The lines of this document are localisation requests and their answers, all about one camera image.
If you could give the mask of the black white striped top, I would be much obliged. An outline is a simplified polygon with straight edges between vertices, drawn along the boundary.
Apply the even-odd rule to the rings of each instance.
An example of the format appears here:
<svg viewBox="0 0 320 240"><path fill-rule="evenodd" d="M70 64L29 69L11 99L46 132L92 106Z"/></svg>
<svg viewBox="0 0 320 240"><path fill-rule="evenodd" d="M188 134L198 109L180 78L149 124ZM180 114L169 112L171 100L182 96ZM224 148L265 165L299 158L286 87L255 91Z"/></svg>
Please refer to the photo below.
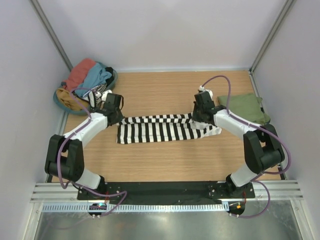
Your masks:
<svg viewBox="0 0 320 240"><path fill-rule="evenodd" d="M116 142L122 145L202 139L221 134L222 129L197 122L192 114L125 117L117 128Z"/></svg>

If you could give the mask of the green motorcycle tank top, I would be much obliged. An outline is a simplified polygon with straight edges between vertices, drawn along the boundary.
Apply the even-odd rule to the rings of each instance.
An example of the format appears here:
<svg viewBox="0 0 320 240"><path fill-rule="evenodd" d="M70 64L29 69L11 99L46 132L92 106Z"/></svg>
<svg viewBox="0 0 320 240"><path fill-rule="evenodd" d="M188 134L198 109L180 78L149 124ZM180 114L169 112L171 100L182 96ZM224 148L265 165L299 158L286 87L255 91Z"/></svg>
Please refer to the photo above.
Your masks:
<svg viewBox="0 0 320 240"><path fill-rule="evenodd" d="M260 125L268 124L271 118L262 110L262 100L254 93L231 95L229 110L247 121Z"/></svg>

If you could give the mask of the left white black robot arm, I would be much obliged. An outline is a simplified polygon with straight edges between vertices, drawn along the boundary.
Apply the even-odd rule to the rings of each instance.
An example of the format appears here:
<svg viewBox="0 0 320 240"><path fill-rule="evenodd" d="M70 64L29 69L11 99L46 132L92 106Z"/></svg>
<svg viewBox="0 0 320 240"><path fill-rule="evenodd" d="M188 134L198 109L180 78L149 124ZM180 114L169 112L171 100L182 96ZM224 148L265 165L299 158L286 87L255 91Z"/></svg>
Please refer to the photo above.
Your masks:
<svg viewBox="0 0 320 240"><path fill-rule="evenodd" d="M95 200L106 196L104 177L85 167L84 148L98 133L123 120L123 106L124 97L107 90L98 105L91 110L84 108L85 121L63 135L50 138L44 170L57 177L63 189L72 184L86 190Z"/></svg>

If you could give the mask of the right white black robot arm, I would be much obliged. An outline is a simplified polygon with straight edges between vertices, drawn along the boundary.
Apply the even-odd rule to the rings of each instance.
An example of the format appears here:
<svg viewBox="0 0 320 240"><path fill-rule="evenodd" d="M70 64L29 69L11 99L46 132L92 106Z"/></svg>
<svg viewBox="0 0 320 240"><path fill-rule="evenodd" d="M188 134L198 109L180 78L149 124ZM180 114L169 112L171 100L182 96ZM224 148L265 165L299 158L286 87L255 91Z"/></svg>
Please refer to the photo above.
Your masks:
<svg viewBox="0 0 320 240"><path fill-rule="evenodd" d="M194 121L226 130L243 141L245 163L226 177L225 192L229 197L240 196L251 180L285 159L273 125L253 123L233 114L224 106L216 106L210 90L199 91L194 98Z"/></svg>

